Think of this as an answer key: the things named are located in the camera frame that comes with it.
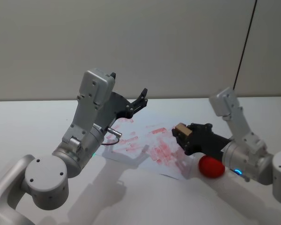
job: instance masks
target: white table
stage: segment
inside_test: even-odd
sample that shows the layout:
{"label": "white table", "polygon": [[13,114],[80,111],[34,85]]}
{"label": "white table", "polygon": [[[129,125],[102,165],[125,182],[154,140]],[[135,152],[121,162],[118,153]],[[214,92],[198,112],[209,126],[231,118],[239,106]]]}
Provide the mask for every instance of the white table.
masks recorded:
{"label": "white table", "polygon": [[[280,151],[281,97],[240,98],[240,103],[268,151]],[[76,104],[0,102],[0,170],[25,154],[51,154]],[[187,124],[212,123],[215,133],[231,135],[206,98],[150,99],[148,107]],[[79,176],[69,180],[69,198],[62,207],[44,211],[25,195],[17,210],[37,225],[281,225],[281,204],[272,196],[271,186],[245,183],[230,172],[217,180],[205,179],[197,169],[199,158],[196,155],[191,178],[182,182],[94,156]]]}

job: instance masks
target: white wall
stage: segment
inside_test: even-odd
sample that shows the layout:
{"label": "white wall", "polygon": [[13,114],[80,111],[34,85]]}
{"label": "white wall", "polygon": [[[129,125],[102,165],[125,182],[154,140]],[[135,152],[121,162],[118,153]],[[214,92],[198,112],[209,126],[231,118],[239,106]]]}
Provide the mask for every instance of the white wall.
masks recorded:
{"label": "white wall", "polygon": [[75,98],[83,72],[116,72],[133,98],[232,86],[252,0],[0,0],[0,100]]}
{"label": "white wall", "polygon": [[241,96],[281,96],[281,0],[259,0],[239,71]]}

